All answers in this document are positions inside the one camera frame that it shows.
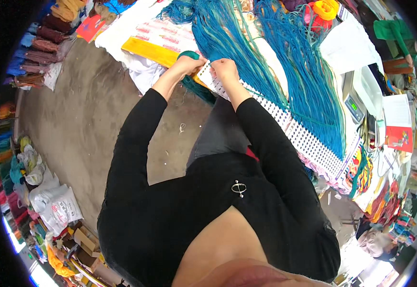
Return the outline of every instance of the black sweater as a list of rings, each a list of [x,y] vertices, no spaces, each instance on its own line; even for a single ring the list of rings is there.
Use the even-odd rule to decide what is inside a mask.
[[[136,104],[116,142],[98,217],[106,262],[131,284],[170,286],[194,238],[231,205],[258,235],[268,262],[331,281],[340,264],[336,233],[295,148],[253,98],[237,116],[259,163],[240,153],[196,159],[186,176],[148,185],[148,144],[166,100],[153,89]],[[240,198],[235,180],[246,184]]]

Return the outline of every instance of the red booklet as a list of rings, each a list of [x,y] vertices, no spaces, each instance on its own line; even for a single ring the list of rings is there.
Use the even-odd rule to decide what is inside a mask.
[[[87,17],[76,29],[76,33],[90,43],[103,25],[105,25],[105,21],[101,21],[101,16],[97,14],[93,17]]]
[[[385,144],[400,151],[412,152],[413,134],[407,95],[383,97]]]

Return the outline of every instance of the white plastic container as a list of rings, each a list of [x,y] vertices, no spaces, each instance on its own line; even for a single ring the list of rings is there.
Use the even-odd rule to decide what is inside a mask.
[[[376,119],[381,119],[382,91],[368,66],[354,71],[352,86],[367,111]]]

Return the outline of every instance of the cardboard box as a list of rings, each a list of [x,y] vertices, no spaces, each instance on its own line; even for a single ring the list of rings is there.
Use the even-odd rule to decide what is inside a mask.
[[[79,253],[76,255],[78,261],[84,265],[85,269],[90,273],[94,273],[95,270],[101,265],[99,258],[94,258],[90,256],[85,250],[79,250]]]
[[[74,241],[79,244],[89,256],[100,256],[100,244],[98,239],[84,226],[76,229],[74,232]]]

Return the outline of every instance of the gray pants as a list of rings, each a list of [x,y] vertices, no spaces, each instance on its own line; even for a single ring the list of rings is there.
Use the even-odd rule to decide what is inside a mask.
[[[202,127],[191,153],[188,168],[196,158],[223,152],[246,153],[249,141],[240,126],[236,112],[228,100],[218,97]]]

